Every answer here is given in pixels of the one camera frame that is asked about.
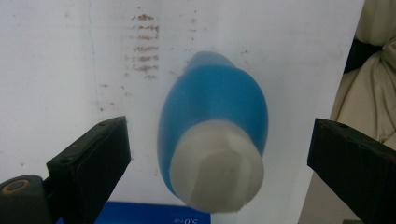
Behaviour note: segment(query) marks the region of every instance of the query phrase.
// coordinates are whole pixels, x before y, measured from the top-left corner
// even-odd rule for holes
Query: beige fabric
[[[344,74],[331,119],[396,150],[396,38]]]
[[[355,37],[363,43],[384,46],[396,36],[396,1],[366,0]]]

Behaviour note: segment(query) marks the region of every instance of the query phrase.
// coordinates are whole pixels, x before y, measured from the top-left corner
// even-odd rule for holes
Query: blue plastic bottle
[[[261,187],[267,127],[256,81],[220,54],[195,54],[161,114],[158,158],[166,186],[201,211],[239,210]]]

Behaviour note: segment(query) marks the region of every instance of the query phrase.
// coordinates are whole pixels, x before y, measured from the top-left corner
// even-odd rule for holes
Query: blue label
[[[185,206],[114,203],[105,204],[96,224],[210,224],[208,213]]]

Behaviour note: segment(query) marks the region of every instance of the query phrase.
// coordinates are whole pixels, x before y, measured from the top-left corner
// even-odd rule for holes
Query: white backdrop
[[[261,85],[265,176],[242,211],[213,223],[298,221],[315,118],[330,116],[363,0],[119,0],[0,3],[0,182],[125,115],[133,160],[111,200],[181,204],[157,163],[163,100],[193,53],[214,50]]]

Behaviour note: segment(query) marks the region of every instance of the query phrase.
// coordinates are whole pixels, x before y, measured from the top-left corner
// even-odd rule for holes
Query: bottle cap
[[[219,119],[189,128],[170,167],[177,197],[209,213],[241,209],[259,191],[263,174],[262,157],[247,133]]]

